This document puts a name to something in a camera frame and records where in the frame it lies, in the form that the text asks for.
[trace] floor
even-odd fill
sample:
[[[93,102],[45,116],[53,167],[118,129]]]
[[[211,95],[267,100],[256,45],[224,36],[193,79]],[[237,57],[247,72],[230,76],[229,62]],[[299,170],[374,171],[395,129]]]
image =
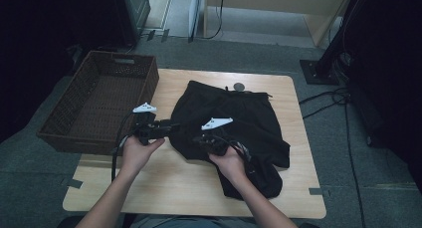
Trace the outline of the floor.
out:
[[[168,30],[168,36],[187,38],[191,1],[150,0],[151,14],[144,33],[155,30],[156,35],[162,35],[164,30]],[[208,7],[207,10],[209,15],[207,36],[213,36],[220,24],[218,18],[220,9]],[[223,12],[221,31],[212,40],[301,48],[316,47],[302,14],[233,8],[223,8]],[[153,21],[162,23],[152,25]],[[325,49],[329,45],[329,40],[337,32],[340,21],[341,18],[337,18],[319,48]],[[198,26],[195,39],[203,39],[201,26]]]

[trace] human hand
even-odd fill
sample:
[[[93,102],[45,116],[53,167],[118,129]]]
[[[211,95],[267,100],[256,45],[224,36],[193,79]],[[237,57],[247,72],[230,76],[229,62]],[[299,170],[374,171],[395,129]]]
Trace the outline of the human hand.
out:
[[[246,178],[245,166],[243,159],[239,156],[237,151],[232,147],[226,151],[223,156],[209,154],[209,158],[217,164],[221,173],[234,185],[236,186],[238,181]]]
[[[135,136],[127,138],[123,147],[122,165],[119,174],[135,178],[149,161],[151,155],[165,142],[164,138],[157,139],[148,145],[142,145]]]

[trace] light wooden tabletop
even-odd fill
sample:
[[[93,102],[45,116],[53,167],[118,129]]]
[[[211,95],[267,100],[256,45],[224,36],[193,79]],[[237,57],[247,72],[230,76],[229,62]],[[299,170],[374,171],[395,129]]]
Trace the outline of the light wooden tabletop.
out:
[[[159,69],[159,81],[151,104],[156,119],[170,118],[189,80],[233,90],[266,92],[280,123],[283,139],[291,145],[291,167],[279,169],[281,194],[271,202],[292,218],[325,216],[322,195],[310,144],[290,77]],[[110,184],[111,156],[83,154],[74,175],[81,188],[69,187],[63,206],[68,211],[88,211]],[[227,198],[213,165],[188,161],[167,140],[133,182],[122,212],[210,216],[252,216],[243,201]]]

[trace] black stand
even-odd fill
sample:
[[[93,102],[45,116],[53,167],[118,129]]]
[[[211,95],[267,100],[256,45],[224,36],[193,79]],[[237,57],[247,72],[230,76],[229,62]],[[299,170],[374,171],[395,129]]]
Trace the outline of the black stand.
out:
[[[352,8],[358,0],[350,0],[347,10],[344,14],[343,21],[346,22],[349,20]],[[328,48],[326,48],[325,53],[319,61],[307,61],[300,60],[302,71],[304,72],[305,79],[308,84],[311,85],[338,85],[337,75],[334,70],[331,69],[332,62],[336,60],[338,54],[344,49],[343,47],[343,34],[345,30],[344,23],[341,23],[341,26],[338,32],[335,34],[332,41],[329,43]]]
[[[300,60],[305,80],[311,85],[338,85],[338,79],[333,70],[329,70],[327,75],[317,72],[318,61]]]

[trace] forearm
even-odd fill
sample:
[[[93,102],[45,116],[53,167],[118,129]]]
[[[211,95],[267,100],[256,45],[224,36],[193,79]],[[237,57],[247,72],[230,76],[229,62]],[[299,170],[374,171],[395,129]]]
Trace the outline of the forearm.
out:
[[[132,176],[119,174],[77,227],[115,227],[133,180]]]
[[[233,181],[258,225],[263,228],[297,227],[283,212],[274,206],[245,176]]]

